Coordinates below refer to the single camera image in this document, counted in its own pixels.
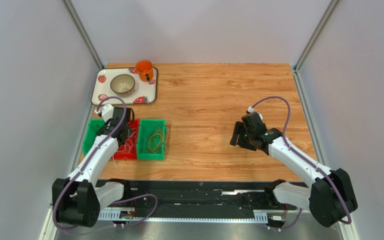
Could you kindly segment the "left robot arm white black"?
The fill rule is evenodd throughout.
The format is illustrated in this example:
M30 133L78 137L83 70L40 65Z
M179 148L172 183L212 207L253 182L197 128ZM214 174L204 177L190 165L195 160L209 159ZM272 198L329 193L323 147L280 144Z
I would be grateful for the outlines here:
M121 200L129 185L127 180L112 179L96 186L108 160L132 134L134 111L107 104L96 113L104 125L97 131L92 148L66 178L57 178L52 184L52 220L62 230L93 227L101 210Z

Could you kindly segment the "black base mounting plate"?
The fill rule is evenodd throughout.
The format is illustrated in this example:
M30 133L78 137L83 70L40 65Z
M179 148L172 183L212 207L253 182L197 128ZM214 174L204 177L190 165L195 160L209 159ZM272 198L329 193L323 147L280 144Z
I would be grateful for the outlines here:
M270 203L268 181L130 180L118 207L130 207L135 217L251 218L253 211L291 217L296 206Z

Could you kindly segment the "left aluminium frame post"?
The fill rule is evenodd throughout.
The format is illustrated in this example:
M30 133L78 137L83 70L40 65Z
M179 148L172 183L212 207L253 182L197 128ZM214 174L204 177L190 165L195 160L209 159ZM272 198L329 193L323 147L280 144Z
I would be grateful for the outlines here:
M77 13L77 10L71 0L61 0L62 4L65 7L65 10L67 11L67 14L69 15L72 23L74 24L76 30L79 33L79 36L81 37L88 53L90 54L94 64L98 69L103 69L104 64L95 48L95 46L92 43L92 40L90 36L87 33L87 30L85 26L83 25L81 18L79 14Z

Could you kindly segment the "red plastic bin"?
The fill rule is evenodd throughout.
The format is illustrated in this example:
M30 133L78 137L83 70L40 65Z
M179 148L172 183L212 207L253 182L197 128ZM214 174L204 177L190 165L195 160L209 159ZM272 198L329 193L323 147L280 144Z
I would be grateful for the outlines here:
M135 119L130 128L132 133L126 143L122 145L113 155L115 160L137 160L137 139L139 133L140 119Z

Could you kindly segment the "beige ceramic bowl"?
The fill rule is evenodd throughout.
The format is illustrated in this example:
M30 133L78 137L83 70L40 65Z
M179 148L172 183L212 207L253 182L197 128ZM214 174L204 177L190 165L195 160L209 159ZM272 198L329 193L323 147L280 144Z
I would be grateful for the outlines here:
M120 97L130 96L136 88L136 81L129 74L120 74L110 82L111 90Z

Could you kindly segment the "right aluminium frame post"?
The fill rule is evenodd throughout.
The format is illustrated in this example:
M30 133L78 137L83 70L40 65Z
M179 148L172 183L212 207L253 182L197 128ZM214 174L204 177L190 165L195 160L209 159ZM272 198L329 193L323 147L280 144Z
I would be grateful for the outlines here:
M293 70L295 73L298 73L301 70L301 68L304 66L307 58L311 54L313 48L315 47L317 41L319 40L321 34L323 33L324 29L326 28L327 24L329 23L330 19L332 18L333 14L335 13L340 3L341 3L341 0L331 0L329 2L316 28L311 34L310 39L308 40L306 46L304 47L296 64L293 67Z

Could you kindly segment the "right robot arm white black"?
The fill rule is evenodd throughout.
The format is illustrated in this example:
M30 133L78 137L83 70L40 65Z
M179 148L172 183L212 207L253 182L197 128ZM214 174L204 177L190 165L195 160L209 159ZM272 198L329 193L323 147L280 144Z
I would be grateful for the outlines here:
M349 174L342 168L333 170L310 158L277 128L267 128L258 112L244 115L234 124L230 145L262 151L280 161L305 183L298 186L278 179L264 188L270 207L292 205L310 211L324 227L350 222L358 202Z

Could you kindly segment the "orange mug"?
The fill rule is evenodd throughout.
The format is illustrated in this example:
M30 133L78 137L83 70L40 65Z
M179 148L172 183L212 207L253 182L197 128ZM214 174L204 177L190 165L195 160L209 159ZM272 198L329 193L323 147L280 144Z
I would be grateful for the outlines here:
M141 60L136 64L138 76L143 82L150 82L154 77L153 64L149 60Z

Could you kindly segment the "strawberry pattern white tray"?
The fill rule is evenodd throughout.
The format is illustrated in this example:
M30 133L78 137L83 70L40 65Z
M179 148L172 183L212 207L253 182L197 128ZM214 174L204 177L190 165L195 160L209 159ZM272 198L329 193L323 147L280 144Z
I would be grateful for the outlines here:
M153 78L143 81L135 68L110 68L98 72L91 103L97 106L108 97L120 97L127 105L152 104L158 95L158 70Z

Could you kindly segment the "green plastic bin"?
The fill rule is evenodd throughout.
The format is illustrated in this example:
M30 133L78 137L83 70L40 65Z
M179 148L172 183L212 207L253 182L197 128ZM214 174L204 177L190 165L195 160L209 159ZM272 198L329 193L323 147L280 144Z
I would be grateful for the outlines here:
M101 118L92 118L88 122L85 137L82 143L82 152L86 156L93 147L98 130L105 124Z
M167 144L165 119L141 119L136 144L138 160L162 161Z

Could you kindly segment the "right green plastic bin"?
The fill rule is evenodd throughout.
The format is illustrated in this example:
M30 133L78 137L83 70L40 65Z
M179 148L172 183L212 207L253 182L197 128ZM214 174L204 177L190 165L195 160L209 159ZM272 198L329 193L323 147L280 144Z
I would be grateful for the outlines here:
M138 160L162 161L167 144L165 119L141 119L136 144Z

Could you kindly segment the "aluminium frame post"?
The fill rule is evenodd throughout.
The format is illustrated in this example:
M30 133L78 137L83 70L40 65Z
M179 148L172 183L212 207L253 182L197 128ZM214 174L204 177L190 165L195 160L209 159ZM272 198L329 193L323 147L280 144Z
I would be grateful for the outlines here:
M74 24L76 30L79 33L79 36L81 37L88 53L90 54L94 64L98 69L103 69L104 64L95 48L95 46L92 43L92 40L90 36L87 33L87 30L85 26L83 25L81 18L79 14L77 13L77 10L71 0L61 0L62 4L65 7L65 10L67 11L67 14L69 15L72 23Z
M341 3L341 0L331 0L329 2L316 28L311 34L310 39L308 40L306 46L304 47L296 64L293 67L293 70L295 73L298 73L301 70L301 68L304 66L307 58L311 54L313 48L315 47L317 41L319 40L321 34L323 33L324 29L326 28L327 24L329 23L330 19L332 18L333 14L335 13L340 3Z

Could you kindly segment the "left green plastic bin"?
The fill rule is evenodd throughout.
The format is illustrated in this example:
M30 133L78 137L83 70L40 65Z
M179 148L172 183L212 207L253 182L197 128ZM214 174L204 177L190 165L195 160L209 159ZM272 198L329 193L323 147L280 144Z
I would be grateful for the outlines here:
M86 156L93 147L98 130L105 124L101 118L92 118L88 122L85 137L82 143L82 152Z

